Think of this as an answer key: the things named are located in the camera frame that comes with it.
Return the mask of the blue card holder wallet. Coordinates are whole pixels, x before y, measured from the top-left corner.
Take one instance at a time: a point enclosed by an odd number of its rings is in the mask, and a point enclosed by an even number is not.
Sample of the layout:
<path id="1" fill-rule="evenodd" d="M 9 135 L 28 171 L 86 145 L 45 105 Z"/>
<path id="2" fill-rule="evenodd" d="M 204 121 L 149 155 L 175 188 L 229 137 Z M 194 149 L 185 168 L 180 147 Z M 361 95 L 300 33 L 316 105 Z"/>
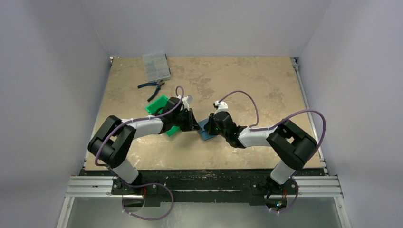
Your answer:
<path id="1" fill-rule="evenodd" d="M 216 135 L 210 135 L 205 129 L 204 126 L 206 125 L 206 123 L 208 122 L 208 119 L 204 119 L 200 122 L 198 122 L 198 125 L 200 126 L 200 130 L 198 131 L 199 136 L 201 137 L 201 139 L 203 141 L 207 141 L 210 140 L 214 137 L 216 137 Z"/>

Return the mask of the green plastic bin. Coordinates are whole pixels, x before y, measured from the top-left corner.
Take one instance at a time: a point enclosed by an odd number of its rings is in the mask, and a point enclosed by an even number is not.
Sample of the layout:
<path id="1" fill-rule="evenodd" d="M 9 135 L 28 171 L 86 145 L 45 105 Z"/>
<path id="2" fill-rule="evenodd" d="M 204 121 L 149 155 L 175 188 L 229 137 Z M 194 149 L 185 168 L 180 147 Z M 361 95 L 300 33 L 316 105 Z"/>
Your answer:
<path id="1" fill-rule="evenodd" d="M 161 95 L 158 98 L 155 98 L 148 106 L 145 107 L 145 110 L 148 112 L 148 114 L 152 115 L 159 115 L 162 113 L 163 108 L 168 102 L 168 97 L 165 95 Z M 173 136 L 177 131 L 179 131 L 179 126 L 173 126 L 170 130 L 166 132 L 168 137 Z"/>

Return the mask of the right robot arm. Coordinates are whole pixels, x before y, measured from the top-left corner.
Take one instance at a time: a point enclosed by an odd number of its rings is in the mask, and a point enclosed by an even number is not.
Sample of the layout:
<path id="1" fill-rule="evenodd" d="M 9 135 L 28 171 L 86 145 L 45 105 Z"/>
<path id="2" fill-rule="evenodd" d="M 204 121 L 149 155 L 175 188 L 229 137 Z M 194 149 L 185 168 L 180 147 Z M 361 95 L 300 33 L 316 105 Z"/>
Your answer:
<path id="1" fill-rule="evenodd" d="M 220 135 L 233 148 L 254 146 L 271 147 L 280 161 L 267 180 L 267 188 L 279 193 L 286 181 L 301 170 L 318 149 L 317 141 L 289 119 L 267 129 L 252 130 L 236 125 L 228 112 L 210 114 L 204 130 L 209 135 Z"/>

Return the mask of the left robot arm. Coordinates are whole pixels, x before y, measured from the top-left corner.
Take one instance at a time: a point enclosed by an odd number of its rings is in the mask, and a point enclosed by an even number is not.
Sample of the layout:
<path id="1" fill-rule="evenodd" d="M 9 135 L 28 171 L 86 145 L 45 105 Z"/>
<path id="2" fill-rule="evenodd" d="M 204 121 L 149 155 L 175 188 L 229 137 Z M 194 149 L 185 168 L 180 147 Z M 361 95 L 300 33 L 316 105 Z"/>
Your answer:
<path id="1" fill-rule="evenodd" d="M 139 171 L 128 161 L 132 141 L 148 135 L 163 134 L 177 126 L 183 132 L 200 130 L 190 95 L 171 97 L 164 107 L 151 115 L 123 120 L 114 115 L 106 118 L 90 140 L 87 149 L 121 178 L 129 194 L 137 194 L 142 187 Z"/>

